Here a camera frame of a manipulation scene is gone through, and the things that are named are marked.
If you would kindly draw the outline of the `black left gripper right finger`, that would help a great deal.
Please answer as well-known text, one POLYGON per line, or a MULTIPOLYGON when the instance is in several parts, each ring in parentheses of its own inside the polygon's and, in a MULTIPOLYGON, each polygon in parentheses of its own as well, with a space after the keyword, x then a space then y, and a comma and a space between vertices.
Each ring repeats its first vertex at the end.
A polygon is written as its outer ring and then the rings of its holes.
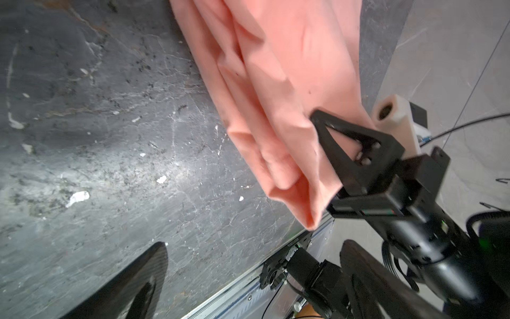
POLYGON ((354 318, 447 318, 353 240, 339 254, 354 318))

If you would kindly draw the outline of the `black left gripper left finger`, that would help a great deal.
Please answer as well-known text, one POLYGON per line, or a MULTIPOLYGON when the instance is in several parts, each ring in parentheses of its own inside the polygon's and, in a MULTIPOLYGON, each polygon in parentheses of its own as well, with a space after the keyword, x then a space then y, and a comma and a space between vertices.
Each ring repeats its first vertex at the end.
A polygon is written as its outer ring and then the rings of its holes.
POLYGON ((63 318, 153 318, 168 268, 167 246, 154 243, 63 318))

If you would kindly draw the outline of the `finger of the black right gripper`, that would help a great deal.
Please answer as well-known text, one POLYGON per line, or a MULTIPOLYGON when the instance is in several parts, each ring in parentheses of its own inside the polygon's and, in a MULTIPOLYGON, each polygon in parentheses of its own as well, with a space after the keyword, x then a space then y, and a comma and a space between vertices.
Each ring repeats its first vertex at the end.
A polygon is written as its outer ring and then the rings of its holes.
POLYGON ((369 195, 392 179, 405 152, 391 135, 316 110, 311 115, 319 142, 348 196, 369 195))

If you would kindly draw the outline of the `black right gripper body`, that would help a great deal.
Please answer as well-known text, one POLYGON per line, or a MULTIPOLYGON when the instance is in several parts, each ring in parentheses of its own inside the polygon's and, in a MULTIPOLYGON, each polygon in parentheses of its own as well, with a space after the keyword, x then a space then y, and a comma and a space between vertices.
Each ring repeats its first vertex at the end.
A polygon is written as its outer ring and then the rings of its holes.
POLYGON ((437 204, 450 158, 432 155, 399 160, 371 192, 334 197, 328 212, 339 219, 364 219, 383 238, 384 265, 413 291, 425 284, 446 304, 488 305, 506 299, 469 236, 437 204))

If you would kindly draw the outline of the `salmon pink printed t-shirt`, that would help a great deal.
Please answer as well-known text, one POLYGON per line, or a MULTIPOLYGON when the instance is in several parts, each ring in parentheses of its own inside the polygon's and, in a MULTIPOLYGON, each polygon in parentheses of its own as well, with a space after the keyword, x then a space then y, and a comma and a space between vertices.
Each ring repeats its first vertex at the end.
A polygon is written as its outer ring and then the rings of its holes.
POLYGON ((172 1, 213 104, 264 193, 308 230, 341 189, 310 120, 373 128, 359 76, 360 1, 172 1))

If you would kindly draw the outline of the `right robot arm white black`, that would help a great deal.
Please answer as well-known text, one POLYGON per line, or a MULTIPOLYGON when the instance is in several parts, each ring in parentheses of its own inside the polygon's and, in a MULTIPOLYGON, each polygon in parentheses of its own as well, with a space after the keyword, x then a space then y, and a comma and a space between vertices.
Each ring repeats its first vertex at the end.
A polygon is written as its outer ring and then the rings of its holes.
POLYGON ((509 212, 475 214, 461 230, 436 203, 450 163, 441 148, 406 159, 392 135, 320 110, 311 120, 344 184, 330 214, 366 220, 451 317, 507 318, 509 212))

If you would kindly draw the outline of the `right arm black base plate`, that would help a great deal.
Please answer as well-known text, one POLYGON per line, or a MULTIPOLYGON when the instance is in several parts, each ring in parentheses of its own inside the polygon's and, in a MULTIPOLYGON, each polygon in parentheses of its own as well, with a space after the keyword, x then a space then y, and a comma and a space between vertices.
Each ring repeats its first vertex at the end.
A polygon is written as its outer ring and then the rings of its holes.
POLYGON ((312 240, 313 232, 304 231, 288 244, 284 245, 262 264, 262 272, 259 276, 259 289, 264 290, 267 286, 275 289, 282 282, 282 274, 289 260, 298 248, 306 249, 312 240))

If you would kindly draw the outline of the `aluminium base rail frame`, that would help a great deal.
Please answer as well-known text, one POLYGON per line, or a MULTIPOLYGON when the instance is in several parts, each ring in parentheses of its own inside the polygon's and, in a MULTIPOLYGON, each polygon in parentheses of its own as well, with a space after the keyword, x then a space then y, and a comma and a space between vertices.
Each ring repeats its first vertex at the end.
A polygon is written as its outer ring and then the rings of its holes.
POLYGON ((333 218, 324 217, 314 232, 300 229, 265 261, 212 295, 185 318, 289 318, 299 296, 288 286, 280 269, 298 248, 318 259, 328 244, 333 218))

